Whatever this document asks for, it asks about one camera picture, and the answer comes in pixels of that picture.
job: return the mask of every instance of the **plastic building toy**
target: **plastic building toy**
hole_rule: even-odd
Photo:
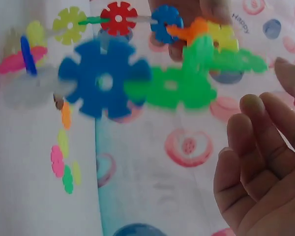
[[[29,40],[29,45],[47,47],[45,29],[39,21],[32,21],[26,28],[26,37]]]
[[[34,61],[41,60],[44,55],[47,54],[48,49],[41,46],[31,48],[31,54],[33,55]],[[25,68],[22,52],[19,51],[17,54],[13,54],[3,59],[0,64],[0,74],[7,74],[9,72],[17,72]]]
[[[129,9],[130,4],[122,1],[120,6],[118,3],[112,2],[107,5],[109,10],[104,9],[100,15],[101,18],[110,19],[109,22],[101,23],[103,30],[107,30],[110,35],[126,35],[130,32],[129,28],[133,29],[136,26],[135,22],[130,22],[127,17],[137,17],[137,10]]]
[[[77,88],[66,97],[69,103],[79,98],[84,103],[80,112],[101,118],[102,110],[108,110],[109,118],[121,118],[130,114],[128,97],[123,87],[126,80],[149,81],[151,70],[144,59],[129,65],[129,57],[135,52],[130,45],[111,40],[106,54],[100,52],[100,41],[93,39],[78,46],[75,51],[81,55],[81,63],[65,58],[59,68],[61,81],[76,81]],[[110,78],[112,86],[103,88],[102,79]],[[135,105],[142,105],[144,98]]]
[[[238,52],[234,52],[223,49],[219,52],[213,47],[213,40],[209,35],[198,37],[191,46],[185,47],[183,57],[182,67],[185,70],[253,71],[255,73],[263,73],[268,70],[266,62],[248,50],[240,49]]]
[[[84,12],[80,11],[77,6],[62,10],[58,16],[60,19],[55,19],[53,23],[54,31],[61,31],[66,29],[65,33],[56,35],[55,39],[63,45],[71,45],[81,40],[81,33],[85,32],[86,26],[79,25],[79,22],[86,21],[87,17]]]
[[[146,98],[148,104],[169,110],[175,110],[181,102],[185,109],[194,111],[209,106],[216,98],[205,72],[173,67],[152,70],[151,82],[125,82],[125,92],[132,101]]]
[[[62,183],[64,186],[64,190],[67,194],[72,194],[73,192],[73,176],[71,173],[71,169],[69,166],[64,166],[64,175],[62,177]]]
[[[221,26],[208,21],[208,33],[213,39],[215,47],[221,51],[228,49],[238,51],[238,40],[235,38],[234,31],[230,26]]]
[[[151,24],[151,30],[155,32],[155,38],[158,41],[172,44],[178,40],[178,37],[172,37],[166,30],[167,26],[183,28],[182,18],[176,8],[162,5],[152,13],[152,19],[158,21],[158,24]]]
[[[33,76],[37,75],[34,58],[30,52],[30,44],[28,39],[24,35],[21,37],[21,51],[26,71]]]
[[[195,21],[188,28],[178,28],[177,26],[167,26],[167,32],[171,36],[176,36],[179,39],[187,41],[187,46],[191,45],[193,41],[203,34],[207,34],[207,21],[201,17],[197,17]]]

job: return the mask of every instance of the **snowflake building block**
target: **snowflake building block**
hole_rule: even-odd
[[[173,6],[162,5],[152,13],[152,19],[158,21],[158,24],[151,24],[151,30],[155,32],[156,40],[169,44],[178,40],[178,37],[172,37],[166,30],[167,26],[183,28],[182,18],[176,8]]]
[[[238,51],[238,40],[235,38],[234,31],[231,26],[221,26],[208,21],[208,33],[212,36],[214,45],[219,51],[228,49],[230,51]]]
[[[61,31],[66,29],[66,31],[61,35],[55,36],[55,39],[63,45],[79,42],[82,38],[81,33],[85,32],[87,28],[85,25],[79,25],[79,22],[87,20],[85,13],[80,11],[77,6],[71,6],[70,10],[65,8],[58,16],[60,19],[54,20],[53,30]]]
[[[129,65],[129,57],[135,53],[135,49],[116,40],[110,40],[106,54],[101,54],[97,38],[83,43],[75,51],[81,55],[80,64],[65,58],[59,67],[61,81],[77,82],[76,90],[66,100],[75,103],[81,98],[84,102],[80,112],[94,118],[101,118],[103,109],[108,111],[109,118],[129,115],[129,99],[123,84],[126,80],[149,81],[151,69],[147,61],[140,59]],[[104,80],[109,80],[112,85],[103,88]],[[142,99],[135,105],[141,106],[143,102]]]
[[[194,43],[183,49],[182,68],[193,71],[231,71],[263,73],[268,70],[266,62],[246,49],[234,52],[214,48],[211,36],[198,37]]]
[[[184,70],[209,71],[207,65],[211,64],[214,56],[214,45],[211,36],[198,37],[188,47],[182,50]]]
[[[187,46],[190,46],[197,37],[207,34],[208,25],[205,19],[197,17],[190,27],[167,26],[166,29],[171,36],[187,41]]]
[[[238,52],[214,50],[212,63],[207,65],[210,70],[230,71],[230,72],[255,72],[263,73],[268,70],[268,65],[261,56],[253,55],[246,49]]]
[[[104,9],[100,15],[101,18],[110,19],[109,22],[101,23],[103,30],[107,30],[107,33],[113,36],[119,35],[123,36],[130,33],[130,29],[136,26],[136,23],[127,21],[128,17],[137,17],[137,10],[134,8],[129,9],[130,4],[122,1],[120,6],[118,3],[112,2],[108,4],[109,10]]]
[[[125,92],[133,101],[146,98],[153,106],[175,110],[183,103],[186,110],[199,110],[210,105],[217,94],[207,80],[208,73],[195,73],[169,67],[155,67],[151,82],[126,82]]]

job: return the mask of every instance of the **fingernail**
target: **fingernail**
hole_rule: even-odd
[[[263,115],[266,111],[262,100],[254,94],[245,95],[240,100],[239,106],[241,111],[250,118]]]
[[[219,19],[222,23],[224,24],[232,23],[230,10],[227,6],[216,6],[212,12],[214,17]]]
[[[225,148],[223,148],[219,153],[218,153],[218,158],[220,158],[221,157],[221,155],[223,154],[223,153],[225,153],[226,151],[232,151],[233,149],[231,149],[230,147],[225,147]]]

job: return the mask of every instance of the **blue snowflake block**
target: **blue snowflake block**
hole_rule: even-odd
[[[177,37],[172,37],[167,33],[167,25],[176,25],[179,28],[183,27],[182,18],[179,12],[173,6],[162,5],[152,13],[152,19],[157,20],[158,24],[151,24],[151,30],[155,32],[155,38],[159,42],[172,44],[178,40]]]
[[[110,40],[106,54],[100,52],[100,40],[97,38],[83,43],[75,51],[81,55],[80,64],[71,58],[65,58],[59,67],[59,79],[75,81],[77,88],[66,97],[69,103],[83,100],[80,112],[101,118],[102,111],[108,111],[111,119],[122,118],[131,113],[127,107],[128,97],[123,90],[126,80],[149,81],[151,69],[144,59],[129,65],[129,57],[135,49],[127,43]],[[112,85],[103,89],[101,79],[109,76]],[[144,101],[135,103],[143,105]]]

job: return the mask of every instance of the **yellow snowflake block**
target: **yellow snowflake block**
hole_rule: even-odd
[[[39,21],[32,21],[26,28],[26,36],[29,41],[30,47],[43,46],[47,47],[47,40],[45,35],[45,29]],[[46,56],[36,63],[37,67],[44,65]]]
[[[238,51],[238,40],[235,38],[231,26],[221,26],[208,21],[208,33],[211,35],[214,45],[219,51],[228,49],[234,52]]]
[[[58,42],[61,42],[63,45],[71,45],[77,43],[82,38],[82,32],[85,32],[87,26],[79,25],[79,22],[86,21],[87,16],[83,11],[76,6],[70,7],[62,10],[58,16],[60,19],[55,19],[53,23],[53,30],[60,31],[66,29],[65,33],[62,35],[55,36],[55,39]]]

